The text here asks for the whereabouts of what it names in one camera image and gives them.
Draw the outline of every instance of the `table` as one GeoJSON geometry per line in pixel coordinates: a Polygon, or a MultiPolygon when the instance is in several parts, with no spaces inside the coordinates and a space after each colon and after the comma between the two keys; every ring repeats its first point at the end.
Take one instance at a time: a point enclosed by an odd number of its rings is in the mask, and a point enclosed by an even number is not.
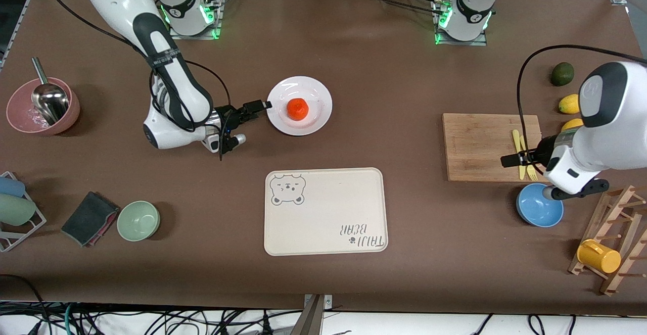
{"type": "MultiPolygon", "coordinates": [[[[88,0],[63,0],[107,27],[88,0]]],[[[399,0],[416,3],[416,0],[399,0]]],[[[186,59],[226,81],[234,105],[266,97],[285,77],[315,77],[335,106],[316,134],[283,135],[265,116],[219,162],[199,143],[158,151],[144,138],[146,63],[84,26],[53,0],[32,0],[0,74],[0,105],[35,77],[30,57],[67,81],[79,121],[31,137],[2,119],[1,170],[22,179],[48,224],[2,255],[3,273],[32,280],[48,301],[300,308],[303,294],[333,295],[340,310],[644,314],[647,286],[626,279],[612,298],[600,279],[566,273],[597,197],[565,203],[543,229],[515,211],[521,185],[446,180],[443,112],[515,114],[518,69],[533,51],[582,43],[639,54],[626,11],[609,0],[498,0],[487,47],[434,45],[429,15],[375,0],[229,0],[220,40],[180,41],[186,59]],[[51,159],[45,160],[47,152],[51,159]],[[389,245],[375,254],[271,257],[263,250],[263,183],[274,170],[377,167],[384,176],[389,245]],[[159,208],[151,240],[111,228],[94,248],[60,233],[89,190],[120,206],[159,208]]],[[[554,134],[570,116],[561,97],[611,59],[558,50],[536,58],[522,87],[526,114],[554,134]],[[576,81],[547,74],[573,63],[576,81]]],[[[217,105],[211,75],[194,69],[217,105]]],[[[645,170],[604,172],[614,187],[647,183],[645,170]]],[[[2,298],[30,299],[0,282],[2,298]]]]}

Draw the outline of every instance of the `blue bowl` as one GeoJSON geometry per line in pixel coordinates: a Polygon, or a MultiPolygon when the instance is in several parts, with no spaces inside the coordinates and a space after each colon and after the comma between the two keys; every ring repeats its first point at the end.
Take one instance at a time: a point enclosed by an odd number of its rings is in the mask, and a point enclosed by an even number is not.
{"type": "Polygon", "coordinates": [[[531,183],[517,197],[517,211],[528,222],[540,227],[552,227],[564,215],[564,203],[543,196],[543,183],[531,183]]]}

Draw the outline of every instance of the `green cup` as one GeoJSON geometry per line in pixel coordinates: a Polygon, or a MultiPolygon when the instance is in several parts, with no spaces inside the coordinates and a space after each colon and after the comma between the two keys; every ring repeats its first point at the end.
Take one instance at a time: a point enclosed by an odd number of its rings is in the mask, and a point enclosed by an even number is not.
{"type": "Polygon", "coordinates": [[[33,201],[0,193],[0,222],[20,226],[28,222],[35,212],[33,201]]]}

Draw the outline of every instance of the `metal scoop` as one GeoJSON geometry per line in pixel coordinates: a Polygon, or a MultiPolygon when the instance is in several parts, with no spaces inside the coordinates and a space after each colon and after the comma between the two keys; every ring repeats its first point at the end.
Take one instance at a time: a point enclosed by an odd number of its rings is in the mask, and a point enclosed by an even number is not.
{"type": "Polygon", "coordinates": [[[41,84],[32,92],[32,103],[47,124],[54,125],[69,107],[67,95],[60,86],[47,82],[38,57],[32,57],[32,62],[41,81],[41,84]]]}

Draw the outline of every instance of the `yellow mug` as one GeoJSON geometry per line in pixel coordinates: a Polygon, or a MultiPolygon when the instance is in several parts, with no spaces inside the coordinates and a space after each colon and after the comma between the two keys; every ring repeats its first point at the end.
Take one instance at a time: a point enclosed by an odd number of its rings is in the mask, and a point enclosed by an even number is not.
{"type": "Polygon", "coordinates": [[[577,260],[604,273],[613,273],[620,267],[620,254],[612,248],[587,239],[577,248],[577,260]]]}

